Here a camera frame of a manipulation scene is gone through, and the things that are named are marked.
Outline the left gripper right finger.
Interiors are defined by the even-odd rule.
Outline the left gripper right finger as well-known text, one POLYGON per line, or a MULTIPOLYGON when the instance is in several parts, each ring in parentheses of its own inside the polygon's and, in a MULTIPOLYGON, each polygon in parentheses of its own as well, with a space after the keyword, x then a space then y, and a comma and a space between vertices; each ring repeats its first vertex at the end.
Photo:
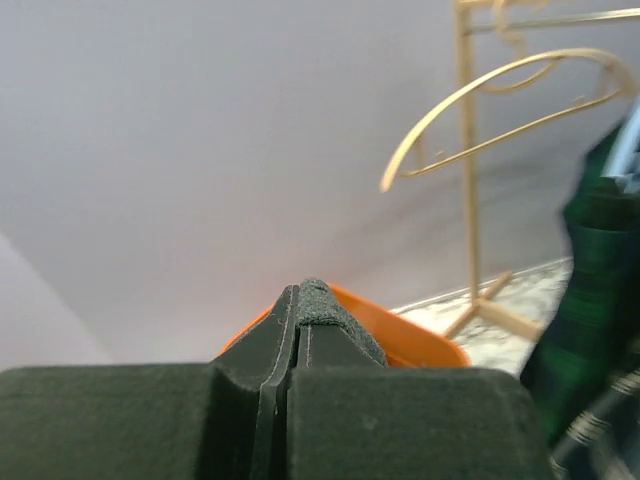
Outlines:
POLYGON ((537 414, 511 375, 391 368, 336 327, 303 327, 287 405, 290 479, 547 479, 537 414))

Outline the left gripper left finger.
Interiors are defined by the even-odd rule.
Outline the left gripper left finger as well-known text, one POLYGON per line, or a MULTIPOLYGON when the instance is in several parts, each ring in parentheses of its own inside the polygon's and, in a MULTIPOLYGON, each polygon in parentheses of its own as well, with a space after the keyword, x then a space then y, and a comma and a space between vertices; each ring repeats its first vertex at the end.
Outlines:
POLYGON ((1 375, 5 479, 265 479, 296 350, 299 290, 208 363, 1 375))

